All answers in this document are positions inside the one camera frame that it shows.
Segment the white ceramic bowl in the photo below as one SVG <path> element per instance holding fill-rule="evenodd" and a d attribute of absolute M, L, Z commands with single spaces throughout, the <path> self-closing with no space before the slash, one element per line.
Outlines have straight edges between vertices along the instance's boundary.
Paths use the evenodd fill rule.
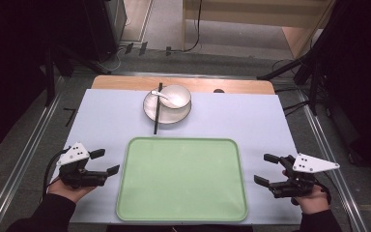
<path fill-rule="evenodd" d="M 191 94 L 186 87 L 181 85 L 168 85 L 162 88 L 160 102 L 169 108 L 185 107 L 191 100 Z"/>

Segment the aluminium floor rail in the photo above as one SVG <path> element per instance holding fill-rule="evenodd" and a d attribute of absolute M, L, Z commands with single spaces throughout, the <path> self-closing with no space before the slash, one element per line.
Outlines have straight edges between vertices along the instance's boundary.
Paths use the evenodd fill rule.
<path fill-rule="evenodd" d="M 14 199 L 14 195 L 21 183 L 21 180 L 33 156 L 35 155 L 35 152 L 46 131 L 49 121 L 56 110 L 56 107 L 63 94 L 67 82 L 68 80 L 63 76 L 60 76 L 58 78 L 55 85 L 55 90 L 57 91 L 57 93 L 55 94 L 54 100 L 49 106 L 46 106 L 44 108 L 38 123 L 35 125 L 31 135 L 28 138 L 26 145 L 24 146 L 20 154 L 17 163 L 14 166 L 11 175 L 9 176 L 9 179 L 7 180 L 3 189 L 0 191 L 0 223 L 4 215 L 6 214 L 9 206 L 11 205 L 12 200 Z"/>
<path fill-rule="evenodd" d="M 313 114 L 309 106 L 304 108 L 308 123 L 314 133 L 322 156 L 328 161 L 336 161 L 333 151 L 330 148 L 324 130 L 320 124 L 319 118 Z M 350 226 L 353 232 L 368 232 L 364 220 L 359 211 L 358 205 L 347 186 L 347 182 L 340 169 L 330 170 L 328 175 L 332 183 L 336 186 L 342 206 L 347 213 Z"/>

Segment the dark curtain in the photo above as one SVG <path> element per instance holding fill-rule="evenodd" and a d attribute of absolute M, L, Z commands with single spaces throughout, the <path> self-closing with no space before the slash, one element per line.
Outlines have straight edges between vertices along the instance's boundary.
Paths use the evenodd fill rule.
<path fill-rule="evenodd" d="M 46 91 L 44 53 L 68 0 L 0 0 L 0 144 Z"/>
<path fill-rule="evenodd" d="M 371 0 L 336 0 L 312 56 L 351 157 L 371 165 Z"/>

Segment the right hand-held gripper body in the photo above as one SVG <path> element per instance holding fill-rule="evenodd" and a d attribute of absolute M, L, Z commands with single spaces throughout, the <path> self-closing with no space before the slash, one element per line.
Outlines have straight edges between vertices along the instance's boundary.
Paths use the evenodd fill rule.
<path fill-rule="evenodd" d="M 291 155 L 279 157 L 279 163 L 285 168 L 287 180 L 270 183 L 269 190 L 275 198 L 305 196 L 312 191 L 314 185 L 320 186 L 326 194 L 329 194 L 328 188 L 316 179 L 315 173 L 335 170 L 340 167 L 337 162 L 305 154 L 298 154 L 295 158 Z"/>

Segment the green plastic tray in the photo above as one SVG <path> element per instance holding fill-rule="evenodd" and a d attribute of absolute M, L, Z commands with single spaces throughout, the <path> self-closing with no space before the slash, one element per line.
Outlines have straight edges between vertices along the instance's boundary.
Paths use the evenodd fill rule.
<path fill-rule="evenodd" d="M 224 138 L 136 137 L 117 216 L 143 222 L 237 222 L 248 213 L 238 145 Z"/>

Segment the black metal stand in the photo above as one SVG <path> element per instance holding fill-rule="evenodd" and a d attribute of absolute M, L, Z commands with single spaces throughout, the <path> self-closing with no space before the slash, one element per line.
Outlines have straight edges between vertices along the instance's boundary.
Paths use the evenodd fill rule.
<path fill-rule="evenodd" d="M 101 69 L 99 66 L 89 62 L 81 55 L 72 51 L 71 49 L 61 46 L 58 44 L 49 44 L 44 53 L 44 68 L 45 68 L 45 79 L 46 79 L 46 106 L 49 106 L 55 98 L 55 80 L 54 80 L 54 68 L 60 72 L 63 76 L 71 76 L 73 74 L 73 67 L 69 59 L 77 61 L 79 64 L 92 70 L 95 73 L 107 74 L 107 72 Z"/>
<path fill-rule="evenodd" d="M 308 79 L 311 79 L 308 105 L 314 116 L 317 115 L 317 91 L 320 79 L 322 77 L 321 62 L 317 59 L 314 49 L 310 49 L 300 58 L 290 62 L 289 64 L 276 69 L 268 74 L 257 76 L 258 80 L 271 80 L 287 71 L 299 67 L 294 76 L 294 82 L 297 85 L 303 85 Z"/>

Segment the light wooden furniture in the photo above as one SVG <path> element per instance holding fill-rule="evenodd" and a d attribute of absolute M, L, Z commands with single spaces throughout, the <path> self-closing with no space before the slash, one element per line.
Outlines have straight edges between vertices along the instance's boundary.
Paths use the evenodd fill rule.
<path fill-rule="evenodd" d="M 324 28 L 337 0 L 182 0 L 182 43 L 186 20 L 280 26 L 294 58 Z"/>

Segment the pale blue table mat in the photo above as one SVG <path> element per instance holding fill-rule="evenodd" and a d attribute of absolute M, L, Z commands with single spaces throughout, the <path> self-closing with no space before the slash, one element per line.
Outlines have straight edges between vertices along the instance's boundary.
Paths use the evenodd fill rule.
<path fill-rule="evenodd" d="M 82 143 L 87 150 L 104 149 L 102 158 L 92 160 L 90 170 L 104 170 L 120 165 L 121 171 L 109 178 L 78 204 L 74 222 L 103 224 L 297 224 L 300 209 L 289 199 L 276 199 L 256 185 L 255 175 L 279 181 L 281 166 L 265 162 L 264 154 L 294 155 L 297 152 L 280 100 L 276 95 L 195 93 L 191 111 L 182 121 L 159 125 L 154 135 L 154 122 L 143 111 L 143 91 L 86 91 L 71 127 L 67 142 Z M 239 148 L 247 216 L 237 222 L 143 222 L 123 221 L 116 213 L 128 144 L 136 137 L 224 138 L 235 141 Z"/>

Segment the person's left hand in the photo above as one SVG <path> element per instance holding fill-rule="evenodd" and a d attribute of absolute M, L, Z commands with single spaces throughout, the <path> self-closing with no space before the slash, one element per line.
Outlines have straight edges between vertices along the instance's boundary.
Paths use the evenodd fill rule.
<path fill-rule="evenodd" d="M 61 179 L 57 178 L 51 183 L 47 192 L 63 196 L 68 198 L 70 201 L 77 203 L 81 198 L 94 189 L 95 187 L 72 188 L 65 185 Z"/>

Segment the black cabinet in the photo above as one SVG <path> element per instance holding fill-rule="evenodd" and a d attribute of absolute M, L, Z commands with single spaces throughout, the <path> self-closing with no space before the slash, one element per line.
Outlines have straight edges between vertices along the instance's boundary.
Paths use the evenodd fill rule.
<path fill-rule="evenodd" d="M 124 0 L 83 0 L 94 41 L 95 59 L 103 60 L 119 48 L 127 22 Z"/>

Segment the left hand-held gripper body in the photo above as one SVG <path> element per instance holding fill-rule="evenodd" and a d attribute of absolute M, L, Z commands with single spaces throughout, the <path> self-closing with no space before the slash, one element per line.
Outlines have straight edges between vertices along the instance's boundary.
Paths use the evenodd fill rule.
<path fill-rule="evenodd" d="M 89 151 L 80 142 L 74 143 L 57 161 L 59 178 L 73 189 L 103 186 L 108 178 L 106 171 L 89 171 Z"/>

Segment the person's right hand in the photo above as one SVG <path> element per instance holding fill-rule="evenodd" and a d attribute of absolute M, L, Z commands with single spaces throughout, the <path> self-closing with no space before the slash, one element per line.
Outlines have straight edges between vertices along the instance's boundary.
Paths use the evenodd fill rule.
<path fill-rule="evenodd" d="M 328 195 L 317 185 L 313 186 L 309 194 L 296 197 L 296 201 L 306 215 L 320 213 L 329 209 Z"/>

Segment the white ceramic plate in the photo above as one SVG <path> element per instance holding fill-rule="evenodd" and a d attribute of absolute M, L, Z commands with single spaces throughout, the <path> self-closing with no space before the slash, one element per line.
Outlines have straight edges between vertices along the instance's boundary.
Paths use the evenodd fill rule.
<path fill-rule="evenodd" d="M 189 114 L 191 102 L 181 108 L 170 108 L 163 103 L 163 98 L 148 93 L 143 101 L 143 110 L 153 121 L 159 112 L 158 121 L 161 124 L 174 124 L 182 121 Z"/>

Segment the black chopsticks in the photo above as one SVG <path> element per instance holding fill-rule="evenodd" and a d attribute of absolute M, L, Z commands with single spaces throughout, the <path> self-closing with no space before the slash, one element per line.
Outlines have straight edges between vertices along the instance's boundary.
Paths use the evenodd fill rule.
<path fill-rule="evenodd" d="M 162 90 L 162 82 L 158 84 L 157 92 L 160 92 Z M 155 122 L 154 122 L 154 135 L 157 135 L 158 130 L 158 121 L 159 121 L 159 112 L 160 112 L 160 96 L 157 96 L 157 105 L 156 105 L 156 115 L 155 115 Z"/>

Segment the white ceramic spoon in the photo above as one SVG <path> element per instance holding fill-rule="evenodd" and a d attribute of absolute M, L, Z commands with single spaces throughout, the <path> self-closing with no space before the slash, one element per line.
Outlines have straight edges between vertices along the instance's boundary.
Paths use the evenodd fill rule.
<path fill-rule="evenodd" d="M 181 105 L 181 102 L 178 99 L 176 99 L 175 97 L 167 96 L 167 95 L 165 95 L 165 94 L 163 94 L 163 93 L 161 93 L 159 91 L 155 91 L 155 90 L 153 90 L 151 92 L 151 94 L 152 95 L 155 95 L 155 96 L 158 96 L 158 97 L 164 98 L 168 102 L 168 105 L 169 106 L 172 106 L 172 107 L 175 107 L 175 108 L 179 108 L 179 107 L 182 106 Z"/>

